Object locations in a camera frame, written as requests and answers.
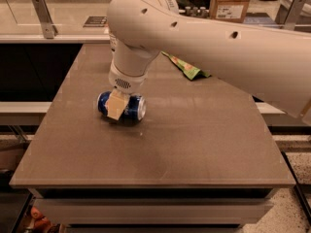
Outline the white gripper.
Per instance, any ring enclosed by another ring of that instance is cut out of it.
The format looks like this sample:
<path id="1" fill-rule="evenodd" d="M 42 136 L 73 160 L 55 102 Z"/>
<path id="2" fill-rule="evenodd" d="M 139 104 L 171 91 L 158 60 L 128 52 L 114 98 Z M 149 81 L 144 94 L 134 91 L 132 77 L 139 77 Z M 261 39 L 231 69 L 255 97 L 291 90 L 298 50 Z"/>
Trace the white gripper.
<path id="1" fill-rule="evenodd" d="M 106 102 L 108 117 L 119 120 L 129 102 L 130 96 L 128 94 L 136 93 L 147 78 L 147 75 L 139 77 L 128 76 L 122 73 L 114 63 L 111 63 L 108 78 L 111 86 L 115 88 Z"/>

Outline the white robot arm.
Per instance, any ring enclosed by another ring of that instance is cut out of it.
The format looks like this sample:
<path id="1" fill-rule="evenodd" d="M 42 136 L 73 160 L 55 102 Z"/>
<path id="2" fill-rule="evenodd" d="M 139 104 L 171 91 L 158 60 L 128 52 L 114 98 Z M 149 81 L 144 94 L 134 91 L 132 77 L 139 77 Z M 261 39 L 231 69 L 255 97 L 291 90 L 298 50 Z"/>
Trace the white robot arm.
<path id="1" fill-rule="evenodd" d="M 175 0 L 112 0 L 117 46 L 112 86 L 134 93 L 164 51 L 258 99 L 311 122 L 311 35 L 181 16 Z"/>

